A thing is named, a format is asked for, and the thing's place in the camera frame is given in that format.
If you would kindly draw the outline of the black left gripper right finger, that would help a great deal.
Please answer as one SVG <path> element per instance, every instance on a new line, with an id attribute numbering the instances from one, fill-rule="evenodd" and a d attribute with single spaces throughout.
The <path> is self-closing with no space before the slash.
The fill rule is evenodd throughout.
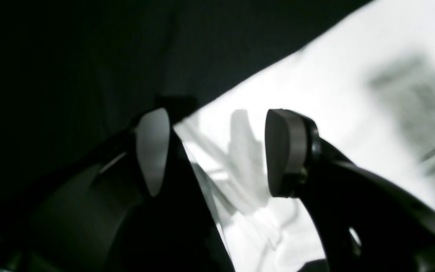
<path id="1" fill-rule="evenodd" d="M 268 110 L 268 187 L 298 198 L 318 231 L 331 272 L 435 272 L 435 211 L 352 163 L 290 110 Z"/>

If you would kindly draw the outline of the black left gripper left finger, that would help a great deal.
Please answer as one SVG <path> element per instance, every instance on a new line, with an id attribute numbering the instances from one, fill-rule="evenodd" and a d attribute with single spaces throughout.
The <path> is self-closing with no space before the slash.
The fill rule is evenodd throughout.
<path id="1" fill-rule="evenodd" d="M 16 272 L 233 272 L 163 107 L 101 146 L 31 213 Z"/>

